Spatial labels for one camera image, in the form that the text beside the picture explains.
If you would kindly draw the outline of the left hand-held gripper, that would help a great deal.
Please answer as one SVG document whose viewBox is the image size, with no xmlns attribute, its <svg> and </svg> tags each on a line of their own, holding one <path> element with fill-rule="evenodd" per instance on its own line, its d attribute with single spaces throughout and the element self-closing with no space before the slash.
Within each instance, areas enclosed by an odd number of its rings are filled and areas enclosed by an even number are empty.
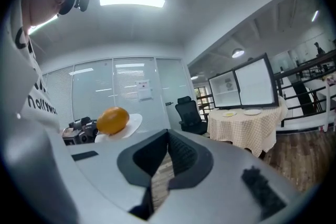
<svg viewBox="0 0 336 224">
<path fill-rule="evenodd" d="M 98 134 L 97 120 L 84 117 L 69 123 L 62 132 L 64 143 L 69 145 L 94 143 Z"/>
</svg>

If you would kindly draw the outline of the black office chair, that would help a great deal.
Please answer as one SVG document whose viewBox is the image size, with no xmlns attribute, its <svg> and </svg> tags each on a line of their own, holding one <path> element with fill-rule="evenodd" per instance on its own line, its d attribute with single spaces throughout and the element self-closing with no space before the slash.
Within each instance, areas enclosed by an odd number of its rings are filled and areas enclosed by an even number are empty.
<svg viewBox="0 0 336 224">
<path fill-rule="evenodd" d="M 207 122 L 202 121 L 196 102 L 189 96 L 178 98 L 175 108 L 181 118 L 182 131 L 197 135 L 207 132 Z"/>
</svg>

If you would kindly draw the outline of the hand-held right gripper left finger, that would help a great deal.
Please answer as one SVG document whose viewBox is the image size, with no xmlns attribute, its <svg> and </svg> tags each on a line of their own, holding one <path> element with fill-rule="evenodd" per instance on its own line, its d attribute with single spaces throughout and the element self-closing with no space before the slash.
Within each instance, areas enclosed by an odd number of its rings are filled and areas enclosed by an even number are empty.
<svg viewBox="0 0 336 224">
<path fill-rule="evenodd" d="M 167 130 L 68 146 L 86 179 L 110 202 L 143 220 L 154 213 L 151 181 L 167 153 Z"/>
</svg>

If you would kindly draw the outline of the black metal railing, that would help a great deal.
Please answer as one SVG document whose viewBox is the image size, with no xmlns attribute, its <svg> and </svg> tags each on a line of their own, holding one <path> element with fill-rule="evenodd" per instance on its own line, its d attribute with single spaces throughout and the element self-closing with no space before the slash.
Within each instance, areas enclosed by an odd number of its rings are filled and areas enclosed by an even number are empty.
<svg viewBox="0 0 336 224">
<path fill-rule="evenodd" d="M 288 108 L 286 121 L 317 115 L 330 116 L 336 103 L 336 49 L 275 74 L 278 94 Z"/>
</svg>

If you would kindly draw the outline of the orange fruit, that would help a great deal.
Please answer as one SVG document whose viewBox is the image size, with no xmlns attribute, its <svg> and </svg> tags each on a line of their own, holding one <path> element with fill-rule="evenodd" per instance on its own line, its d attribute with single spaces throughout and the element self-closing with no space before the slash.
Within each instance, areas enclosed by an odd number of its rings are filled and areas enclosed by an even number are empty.
<svg viewBox="0 0 336 224">
<path fill-rule="evenodd" d="M 125 128 L 129 119 L 129 113 L 125 109 L 110 107 L 98 117 L 97 129 L 103 134 L 115 135 Z"/>
</svg>

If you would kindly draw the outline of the mini fridge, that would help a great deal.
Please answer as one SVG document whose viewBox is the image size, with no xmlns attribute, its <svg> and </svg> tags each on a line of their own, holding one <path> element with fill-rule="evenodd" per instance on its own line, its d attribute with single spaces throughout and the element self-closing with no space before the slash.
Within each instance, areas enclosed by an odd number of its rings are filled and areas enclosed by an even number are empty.
<svg viewBox="0 0 336 224">
<path fill-rule="evenodd" d="M 266 53 L 208 80 L 218 109 L 278 107 L 275 77 Z"/>
</svg>

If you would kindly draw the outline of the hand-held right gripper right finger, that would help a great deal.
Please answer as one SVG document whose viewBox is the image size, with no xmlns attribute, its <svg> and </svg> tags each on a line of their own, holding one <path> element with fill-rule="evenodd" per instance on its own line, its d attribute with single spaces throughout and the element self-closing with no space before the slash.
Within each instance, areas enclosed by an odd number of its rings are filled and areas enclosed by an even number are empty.
<svg viewBox="0 0 336 224">
<path fill-rule="evenodd" d="M 287 178 L 228 143 L 170 130 L 167 151 L 174 177 L 154 224 L 276 224 L 299 196 Z"/>
</svg>

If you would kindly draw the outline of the person's white printed shirt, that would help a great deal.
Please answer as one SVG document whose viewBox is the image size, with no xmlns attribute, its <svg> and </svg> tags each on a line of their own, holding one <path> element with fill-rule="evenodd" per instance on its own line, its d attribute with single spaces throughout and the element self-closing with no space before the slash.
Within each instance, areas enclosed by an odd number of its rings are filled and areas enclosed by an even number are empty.
<svg viewBox="0 0 336 224">
<path fill-rule="evenodd" d="M 57 109 L 23 30 L 21 0 L 13 1 L 0 39 L 0 107 L 60 132 Z"/>
</svg>

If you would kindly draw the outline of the white paper notice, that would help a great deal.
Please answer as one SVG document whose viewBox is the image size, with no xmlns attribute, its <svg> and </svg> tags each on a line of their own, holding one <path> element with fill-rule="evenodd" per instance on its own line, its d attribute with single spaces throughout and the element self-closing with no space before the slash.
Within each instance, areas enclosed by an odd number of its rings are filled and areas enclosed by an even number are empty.
<svg viewBox="0 0 336 224">
<path fill-rule="evenodd" d="M 152 99 L 152 88 L 149 79 L 138 80 L 135 83 L 139 101 Z"/>
</svg>

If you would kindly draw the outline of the white round plate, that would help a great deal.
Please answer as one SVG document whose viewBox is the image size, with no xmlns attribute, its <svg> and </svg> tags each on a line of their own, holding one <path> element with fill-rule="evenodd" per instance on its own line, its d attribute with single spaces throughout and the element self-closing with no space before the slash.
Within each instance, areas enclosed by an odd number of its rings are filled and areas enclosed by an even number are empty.
<svg viewBox="0 0 336 224">
<path fill-rule="evenodd" d="M 120 140 L 123 138 L 130 137 L 140 127 L 142 123 L 142 119 L 143 119 L 142 115 L 138 113 L 130 114 L 129 121 L 123 130 L 113 135 L 98 132 L 95 138 L 95 143 L 107 142 L 107 141 L 112 141 L 112 140 Z"/>
</svg>

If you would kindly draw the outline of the rectangular ceiling light panel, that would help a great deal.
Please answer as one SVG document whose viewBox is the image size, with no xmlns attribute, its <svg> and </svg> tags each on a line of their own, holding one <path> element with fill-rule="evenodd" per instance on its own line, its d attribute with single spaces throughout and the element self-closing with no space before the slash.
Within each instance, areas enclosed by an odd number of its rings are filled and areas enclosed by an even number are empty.
<svg viewBox="0 0 336 224">
<path fill-rule="evenodd" d="M 101 6 L 107 5 L 142 5 L 162 8 L 165 0 L 99 0 Z"/>
<path fill-rule="evenodd" d="M 32 33 L 34 33 L 35 31 L 39 30 L 40 28 L 42 28 L 43 26 L 53 22 L 54 20 L 56 20 L 57 18 L 59 17 L 59 15 L 55 15 L 54 17 L 52 17 L 50 20 L 42 23 L 42 24 L 39 24 L 37 26 L 31 26 L 31 28 L 28 30 L 28 34 L 31 35 Z"/>
</svg>

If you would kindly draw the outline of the window with dark frame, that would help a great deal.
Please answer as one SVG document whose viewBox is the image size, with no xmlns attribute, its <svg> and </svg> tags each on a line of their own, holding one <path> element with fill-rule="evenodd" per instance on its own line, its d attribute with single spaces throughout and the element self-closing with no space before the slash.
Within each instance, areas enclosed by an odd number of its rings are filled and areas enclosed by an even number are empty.
<svg viewBox="0 0 336 224">
<path fill-rule="evenodd" d="M 201 115 L 208 114 L 210 110 L 214 109 L 214 100 L 212 93 L 207 89 L 207 87 L 196 87 L 194 88 L 197 105 Z"/>
</svg>

